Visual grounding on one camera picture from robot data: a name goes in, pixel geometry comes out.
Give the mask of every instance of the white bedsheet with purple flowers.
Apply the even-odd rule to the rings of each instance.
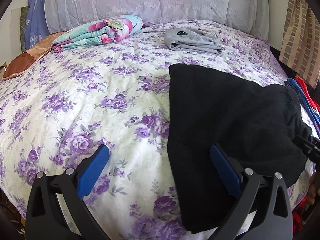
[[[216,35],[223,55],[167,49],[164,32],[176,27]],[[209,21],[155,25],[119,44],[48,54],[23,75],[0,82],[0,187],[22,216],[37,172],[61,174],[104,143],[110,160],[84,201],[112,239],[209,237],[212,230],[192,235],[181,225],[166,150],[173,63],[215,68],[262,86],[287,78],[265,40]],[[304,109],[302,117],[313,128]],[[308,161],[288,189],[292,207],[306,194],[311,173]]]

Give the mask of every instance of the gray folded garment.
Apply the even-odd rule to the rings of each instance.
[[[222,54],[220,41],[211,34],[192,28],[177,28],[164,34],[164,43],[171,50]]]

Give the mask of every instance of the white wall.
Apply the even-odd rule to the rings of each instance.
[[[21,53],[20,40],[16,36],[10,39],[10,22],[11,20],[16,23],[20,21],[20,15],[17,13],[11,14],[11,11],[24,6],[28,6],[28,0],[12,0],[0,20],[0,37],[2,41],[5,41],[0,43],[0,65],[4,62],[9,65]]]
[[[277,50],[281,50],[283,29],[287,15],[289,0],[269,0],[270,23],[269,43]]]

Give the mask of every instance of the black folded clothing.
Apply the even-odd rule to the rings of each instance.
[[[197,65],[171,65],[170,77],[168,155],[186,230],[215,228],[235,203],[210,160],[214,143],[244,168],[297,181],[307,158],[292,139],[312,130],[294,90]]]

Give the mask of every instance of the beige and brown curtain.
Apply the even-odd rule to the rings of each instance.
[[[320,25],[305,0],[289,0],[279,60],[311,87],[320,74]]]

